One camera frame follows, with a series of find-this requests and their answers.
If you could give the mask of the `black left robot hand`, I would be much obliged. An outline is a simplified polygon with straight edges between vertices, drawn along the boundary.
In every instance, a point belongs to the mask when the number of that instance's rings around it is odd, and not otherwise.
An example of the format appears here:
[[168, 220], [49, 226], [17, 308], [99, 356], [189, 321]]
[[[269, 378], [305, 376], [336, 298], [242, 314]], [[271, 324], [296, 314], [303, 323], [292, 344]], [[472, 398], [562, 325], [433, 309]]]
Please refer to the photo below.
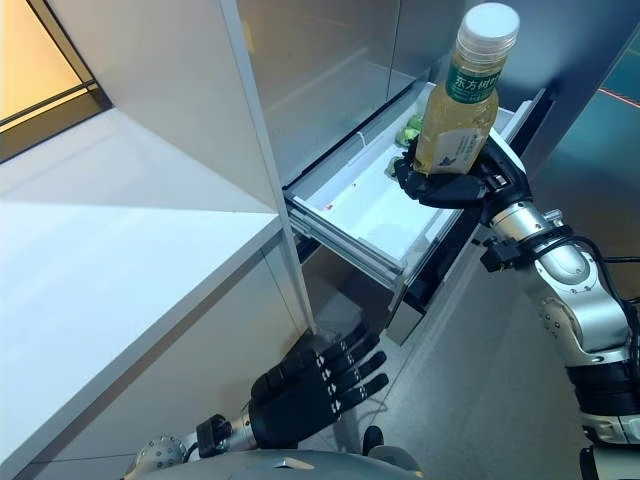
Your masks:
[[382, 390], [389, 378], [379, 342], [362, 322], [326, 349], [294, 352], [260, 376], [248, 404], [257, 447], [293, 447]]

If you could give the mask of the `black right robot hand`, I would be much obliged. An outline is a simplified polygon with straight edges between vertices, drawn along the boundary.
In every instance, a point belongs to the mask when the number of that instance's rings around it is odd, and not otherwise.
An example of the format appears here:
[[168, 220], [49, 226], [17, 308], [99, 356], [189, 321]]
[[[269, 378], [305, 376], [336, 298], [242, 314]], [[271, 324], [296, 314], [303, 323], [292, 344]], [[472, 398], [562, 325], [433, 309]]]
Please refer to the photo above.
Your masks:
[[509, 207], [533, 200], [525, 171], [510, 146], [493, 133], [467, 174], [423, 174], [413, 168], [418, 140], [394, 162], [400, 188], [420, 204], [441, 209], [480, 210], [480, 223]]

